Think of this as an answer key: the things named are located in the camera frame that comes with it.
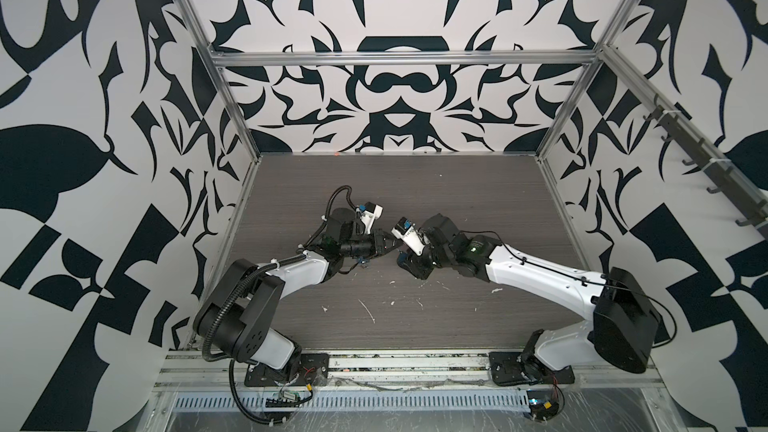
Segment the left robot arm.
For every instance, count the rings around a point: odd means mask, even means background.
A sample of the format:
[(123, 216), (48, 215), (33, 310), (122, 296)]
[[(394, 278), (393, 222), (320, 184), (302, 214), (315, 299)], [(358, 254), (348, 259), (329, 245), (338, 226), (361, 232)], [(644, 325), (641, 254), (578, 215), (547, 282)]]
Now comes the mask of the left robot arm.
[(405, 221), (391, 230), (376, 227), (382, 206), (355, 204), (352, 188), (343, 185), (332, 198), (343, 195), (346, 204), (326, 204), (320, 226), (297, 248), (294, 255), (261, 265), (246, 259), (234, 261), (202, 303), (193, 330), (201, 337), (202, 358), (228, 364), (228, 385), (237, 409), (251, 422), (263, 426), (284, 424), (291, 409), (310, 402), (314, 392), (294, 399), (270, 399), (266, 410), (250, 410), (237, 391), (237, 364), (262, 366), (279, 385), (292, 383), (300, 375), (301, 346), (272, 327), (281, 299), (306, 287), (319, 285), (344, 273), (350, 258), (356, 265), (382, 257), (402, 245), (412, 224)]

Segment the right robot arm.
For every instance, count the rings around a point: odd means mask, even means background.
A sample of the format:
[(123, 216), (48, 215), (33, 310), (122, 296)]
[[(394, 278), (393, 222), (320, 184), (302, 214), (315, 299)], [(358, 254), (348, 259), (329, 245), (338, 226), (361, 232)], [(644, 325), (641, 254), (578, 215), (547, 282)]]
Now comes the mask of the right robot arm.
[(461, 230), (441, 214), (422, 226), (402, 218), (392, 233), (407, 248), (399, 266), (420, 280), (449, 268), (526, 291), (580, 317), (570, 326), (533, 332), (522, 352), (493, 366), (499, 386), (555, 384), (576, 366), (642, 374), (652, 350), (666, 343), (658, 333), (667, 308), (624, 269), (598, 273), (550, 262), (513, 248), (494, 231)]

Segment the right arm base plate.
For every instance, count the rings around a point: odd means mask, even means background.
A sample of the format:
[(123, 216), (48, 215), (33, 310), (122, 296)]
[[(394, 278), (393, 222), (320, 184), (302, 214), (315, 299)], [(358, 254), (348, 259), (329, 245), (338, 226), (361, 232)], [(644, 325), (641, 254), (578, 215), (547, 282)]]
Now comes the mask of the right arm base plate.
[(575, 374), (571, 366), (552, 370), (536, 357), (522, 352), (494, 351), (488, 354), (488, 359), (491, 380), (500, 387), (575, 383)]

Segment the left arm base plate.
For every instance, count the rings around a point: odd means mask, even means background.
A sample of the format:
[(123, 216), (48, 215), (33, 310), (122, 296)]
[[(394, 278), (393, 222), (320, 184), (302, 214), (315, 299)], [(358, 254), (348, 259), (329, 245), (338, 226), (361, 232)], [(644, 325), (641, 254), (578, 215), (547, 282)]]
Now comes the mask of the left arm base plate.
[(302, 353), (291, 359), (283, 369), (275, 370), (266, 365), (248, 367), (244, 384), (246, 387), (304, 387), (307, 384), (322, 386), (327, 383), (330, 369), (328, 353)]

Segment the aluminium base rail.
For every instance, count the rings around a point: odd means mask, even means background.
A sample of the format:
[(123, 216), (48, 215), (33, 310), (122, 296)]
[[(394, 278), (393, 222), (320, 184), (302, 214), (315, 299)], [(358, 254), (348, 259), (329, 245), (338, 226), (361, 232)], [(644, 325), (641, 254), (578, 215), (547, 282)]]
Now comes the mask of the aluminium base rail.
[[(490, 386), (493, 369), (488, 349), (329, 350), (326, 365), (312, 373), (315, 383), (362, 388), (417, 386)], [(607, 364), (576, 365), (575, 385), (581, 388), (659, 388), (663, 380), (654, 366), (642, 374)], [(155, 379), (161, 388), (222, 388), (227, 363), (206, 362), (197, 351), (170, 352)]]

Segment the wall hook rail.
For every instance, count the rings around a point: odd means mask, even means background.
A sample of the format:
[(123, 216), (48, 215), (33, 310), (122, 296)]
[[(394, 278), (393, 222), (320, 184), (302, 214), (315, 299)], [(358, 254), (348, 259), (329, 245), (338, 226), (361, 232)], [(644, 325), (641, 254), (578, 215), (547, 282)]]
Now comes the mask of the wall hook rail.
[(654, 122), (664, 135), (664, 144), (675, 144), (685, 154), (682, 164), (703, 173), (711, 185), (709, 194), (724, 195), (741, 213), (738, 227), (751, 227), (767, 240), (767, 195), (727, 158), (686, 116), (666, 103), (658, 93), (653, 95), (653, 110), (644, 117)]

